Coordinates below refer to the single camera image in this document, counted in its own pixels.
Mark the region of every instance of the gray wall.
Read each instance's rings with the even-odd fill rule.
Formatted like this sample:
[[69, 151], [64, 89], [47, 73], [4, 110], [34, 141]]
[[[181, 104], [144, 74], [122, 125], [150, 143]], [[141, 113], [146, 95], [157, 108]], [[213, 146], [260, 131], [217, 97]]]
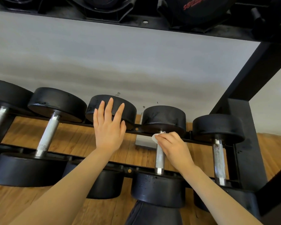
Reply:
[[[192, 121], [210, 112], [258, 44], [0, 12], [0, 79], [32, 91], [58, 88], [86, 103], [119, 93], [138, 113], [169, 105]], [[273, 82], [251, 106], [258, 131], [281, 135], [281, 74]]]

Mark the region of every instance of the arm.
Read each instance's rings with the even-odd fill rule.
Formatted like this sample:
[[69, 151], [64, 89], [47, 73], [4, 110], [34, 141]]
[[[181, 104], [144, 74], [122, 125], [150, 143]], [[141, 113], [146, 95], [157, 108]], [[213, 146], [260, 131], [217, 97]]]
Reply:
[[172, 165], [202, 199], [218, 225], [262, 225], [194, 164], [187, 145], [177, 133], [163, 133], [155, 138]]
[[121, 122], [124, 104], [113, 121], [111, 98], [104, 113], [104, 102], [94, 112], [96, 149], [74, 170], [61, 179], [37, 201], [22, 212], [10, 225], [71, 225], [100, 172], [113, 152], [119, 149], [126, 131]]

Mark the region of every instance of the hand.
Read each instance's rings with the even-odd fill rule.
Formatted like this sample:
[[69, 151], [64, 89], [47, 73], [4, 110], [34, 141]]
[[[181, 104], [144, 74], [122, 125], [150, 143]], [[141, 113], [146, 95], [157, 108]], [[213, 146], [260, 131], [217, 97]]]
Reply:
[[176, 132], [161, 133], [155, 138], [168, 160], [182, 175], [195, 167], [186, 143]]
[[97, 149], [110, 152], [111, 155], [119, 149], [126, 131], [125, 121], [121, 122], [125, 104], [122, 103], [112, 119], [113, 98], [110, 98], [104, 112], [105, 103], [100, 103], [94, 111], [94, 129]]

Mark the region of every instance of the forearm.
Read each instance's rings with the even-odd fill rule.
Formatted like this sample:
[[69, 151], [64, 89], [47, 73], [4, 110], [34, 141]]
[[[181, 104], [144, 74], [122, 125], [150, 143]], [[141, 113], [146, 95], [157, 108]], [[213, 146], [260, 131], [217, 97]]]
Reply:
[[10, 225], [71, 225], [111, 153], [94, 150]]
[[182, 175], [202, 199], [218, 225], [262, 225], [199, 167], [188, 169]]

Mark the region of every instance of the wooden floor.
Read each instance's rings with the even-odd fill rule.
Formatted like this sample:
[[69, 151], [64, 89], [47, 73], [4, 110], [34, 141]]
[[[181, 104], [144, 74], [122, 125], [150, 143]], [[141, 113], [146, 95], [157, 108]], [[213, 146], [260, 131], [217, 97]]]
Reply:
[[[46, 121], [16, 117], [3, 143], [36, 148], [47, 125]], [[155, 151], [135, 145], [136, 136], [125, 134], [122, 146], [111, 161], [154, 167]], [[258, 134], [258, 140], [268, 179], [281, 169], [281, 136]], [[188, 143], [196, 165], [208, 176], [213, 176], [212, 150], [209, 146]], [[50, 151], [87, 156], [96, 146], [94, 129], [60, 124], [54, 136]], [[166, 160], [165, 168], [175, 170]], [[37, 200], [50, 187], [19, 188], [0, 186], [0, 225], [10, 223], [20, 212]], [[86, 199], [73, 224], [75, 225], [123, 225], [135, 204], [130, 195], [131, 179], [125, 178], [122, 193], [110, 200]], [[181, 209], [184, 225], [216, 224], [212, 216], [194, 206], [193, 191], [186, 189], [186, 206]]]

